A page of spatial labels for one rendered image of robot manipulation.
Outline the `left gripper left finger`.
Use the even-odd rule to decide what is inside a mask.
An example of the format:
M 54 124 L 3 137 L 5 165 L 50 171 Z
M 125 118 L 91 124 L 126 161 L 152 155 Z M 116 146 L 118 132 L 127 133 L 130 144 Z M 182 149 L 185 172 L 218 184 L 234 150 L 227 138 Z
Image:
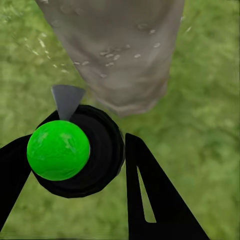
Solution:
M 22 136 L 0 148 L 0 231 L 32 171 L 27 158 L 30 138 Z

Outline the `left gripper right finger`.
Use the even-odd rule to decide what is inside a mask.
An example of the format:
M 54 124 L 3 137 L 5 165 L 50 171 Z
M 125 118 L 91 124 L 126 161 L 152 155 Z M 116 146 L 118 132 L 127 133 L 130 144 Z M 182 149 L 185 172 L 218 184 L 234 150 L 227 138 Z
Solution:
M 146 143 L 125 137 L 129 240 L 210 240 Z M 145 220 L 137 167 L 156 223 Z

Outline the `pesticide atomizer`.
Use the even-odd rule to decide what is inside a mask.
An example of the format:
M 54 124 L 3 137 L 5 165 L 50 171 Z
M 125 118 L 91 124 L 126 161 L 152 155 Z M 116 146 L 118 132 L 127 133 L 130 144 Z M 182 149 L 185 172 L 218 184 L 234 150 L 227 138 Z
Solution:
M 103 110 L 80 104 L 83 89 L 57 84 L 51 91 L 57 110 L 30 136 L 26 155 L 31 171 L 57 196 L 72 199 L 98 193 L 126 160 L 121 131 Z

